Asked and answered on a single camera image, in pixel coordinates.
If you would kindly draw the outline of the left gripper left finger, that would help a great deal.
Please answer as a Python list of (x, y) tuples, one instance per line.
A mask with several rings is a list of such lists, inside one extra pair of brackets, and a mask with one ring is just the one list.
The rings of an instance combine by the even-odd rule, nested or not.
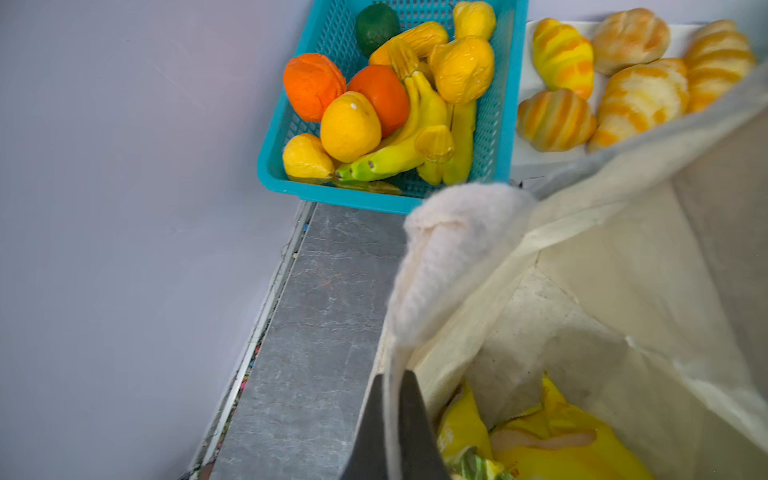
[(383, 375), (378, 374), (371, 382), (340, 480), (386, 480), (382, 379)]

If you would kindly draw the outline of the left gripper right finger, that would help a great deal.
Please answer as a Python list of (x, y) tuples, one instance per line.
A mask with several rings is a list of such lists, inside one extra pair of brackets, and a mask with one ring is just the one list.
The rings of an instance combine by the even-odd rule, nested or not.
[(399, 446), (403, 478), (449, 480), (450, 476), (438, 451), (418, 380), (415, 373), (409, 370), (403, 375), (399, 407)]

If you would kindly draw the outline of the green-yellow snack bag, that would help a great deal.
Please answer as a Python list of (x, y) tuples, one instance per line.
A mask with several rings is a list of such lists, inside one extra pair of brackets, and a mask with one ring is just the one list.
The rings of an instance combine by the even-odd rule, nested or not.
[(504, 465), (482, 457), (476, 447), (467, 447), (445, 461), (452, 479), (513, 480)]

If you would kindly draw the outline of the yellow chips bag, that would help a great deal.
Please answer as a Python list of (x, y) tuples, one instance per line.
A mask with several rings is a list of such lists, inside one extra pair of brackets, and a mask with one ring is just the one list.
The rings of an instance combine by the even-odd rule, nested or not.
[(445, 409), (437, 447), (445, 461), (467, 447), (500, 462), (514, 479), (651, 479), (602, 420), (570, 404), (548, 376), (541, 403), (490, 431), (463, 381)]

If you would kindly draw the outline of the beige canvas tote bag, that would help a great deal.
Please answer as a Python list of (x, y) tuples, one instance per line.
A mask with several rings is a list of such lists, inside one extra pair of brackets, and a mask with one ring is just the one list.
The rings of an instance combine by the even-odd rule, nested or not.
[(407, 216), (371, 382), (404, 479), (415, 373), (437, 443), (463, 381), (490, 431), (543, 376), (651, 479), (767, 475), (767, 69), (705, 111), (526, 187), (447, 188)]

